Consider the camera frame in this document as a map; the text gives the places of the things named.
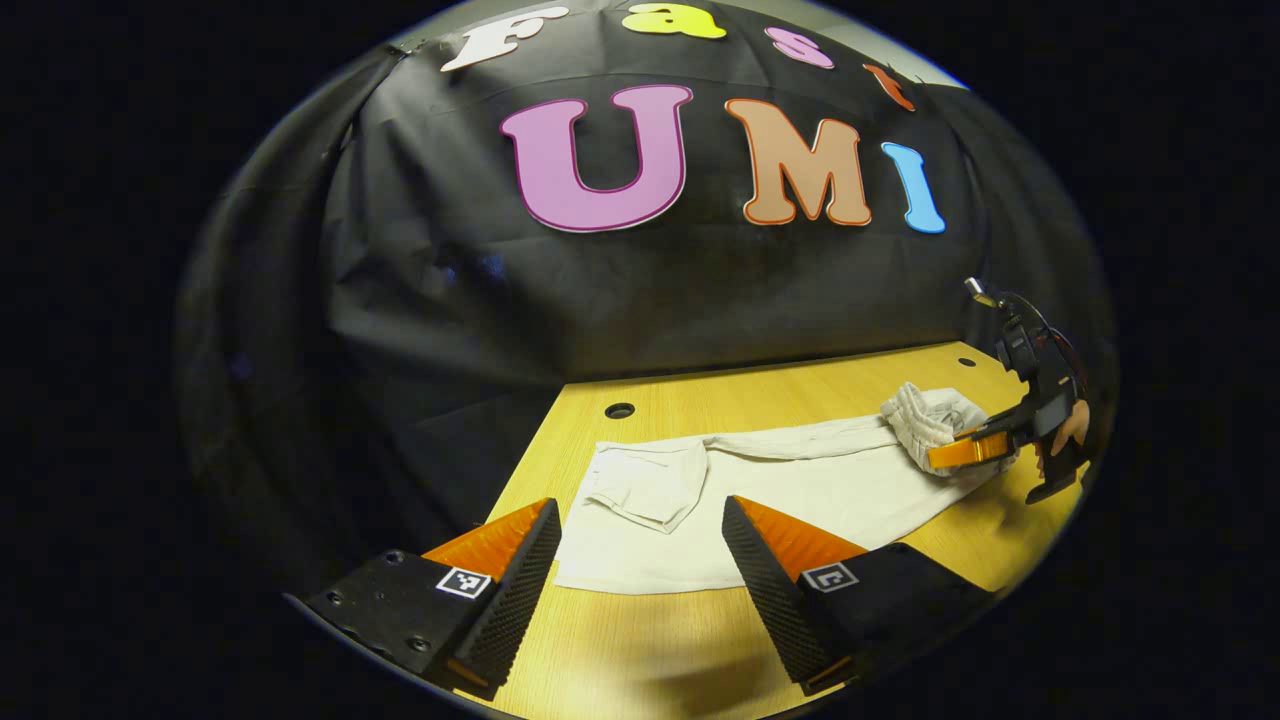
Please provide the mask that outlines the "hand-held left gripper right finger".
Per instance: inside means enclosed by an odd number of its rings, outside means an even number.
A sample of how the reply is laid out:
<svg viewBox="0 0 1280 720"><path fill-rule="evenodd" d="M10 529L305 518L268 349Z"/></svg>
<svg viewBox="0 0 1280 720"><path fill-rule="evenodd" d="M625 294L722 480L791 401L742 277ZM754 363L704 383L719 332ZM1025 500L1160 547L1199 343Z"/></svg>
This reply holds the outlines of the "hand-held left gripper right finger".
<svg viewBox="0 0 1280 720"><path fill-rule="evenodd" d="M806 696L879 680L996 600L910 544L867 550L742 496L726 498L722 536L788 679Z"/></svg>

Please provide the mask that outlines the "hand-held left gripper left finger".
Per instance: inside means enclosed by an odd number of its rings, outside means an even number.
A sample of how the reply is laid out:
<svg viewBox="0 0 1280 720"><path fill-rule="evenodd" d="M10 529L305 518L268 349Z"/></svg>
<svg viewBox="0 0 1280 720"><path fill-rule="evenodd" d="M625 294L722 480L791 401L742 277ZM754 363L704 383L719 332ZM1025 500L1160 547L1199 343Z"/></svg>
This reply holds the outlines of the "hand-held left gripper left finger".
<svg viewBox="0 0 1280 720"><path fill-rule="evenodd" d="M285 600L399 673L490 700L509 679L561 537L559 505L544 497L429 551L378 551Z"/></svg>

